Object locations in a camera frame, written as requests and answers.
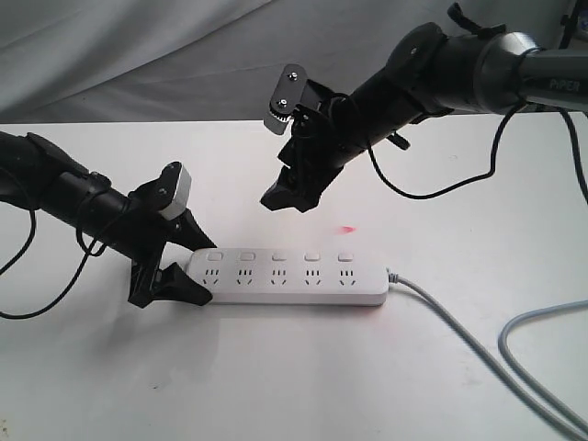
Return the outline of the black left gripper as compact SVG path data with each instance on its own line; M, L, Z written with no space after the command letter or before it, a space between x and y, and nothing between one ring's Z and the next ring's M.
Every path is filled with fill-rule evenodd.
M131 259L129 302L146 307L156 300L204 306L212 294L194 281L178 264L160 267L167 241L190 251L215 248L216 244L196 222L190 209L174 220L157 210L158 178L128 194L129 206L109 231L114 249Z

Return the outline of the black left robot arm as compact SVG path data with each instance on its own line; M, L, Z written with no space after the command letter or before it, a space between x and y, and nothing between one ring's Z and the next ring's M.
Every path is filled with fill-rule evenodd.
M210 291L178 264L161 268L167 244L197 251L213 247L187 200L191 177L179 162L128 195L38 134L1 135L1 199L20 209L42 210L131 260L129 301L144 308L156 300L202 306Z

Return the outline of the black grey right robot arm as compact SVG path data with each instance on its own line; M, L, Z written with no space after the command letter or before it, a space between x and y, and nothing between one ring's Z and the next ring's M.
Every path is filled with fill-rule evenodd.
M284 67L264 119L275 134L289 134L277 180L261 198L267 209L314 209L347 163L380 141L408 149L401 129L427 119L462 111L508 121L528 106L563 117L587 109L584 51L548 50L503 25L480 26L459 5L447 12L461 35L433 22L413 29L350 94L311 80L300 65Z

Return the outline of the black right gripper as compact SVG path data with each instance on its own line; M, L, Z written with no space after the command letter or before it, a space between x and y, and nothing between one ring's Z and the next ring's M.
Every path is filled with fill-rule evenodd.
M290 139L278 154L283 167L260 203L271 211L316 208L345 164L366 150L364 135L352 98L309 80L293 111Z

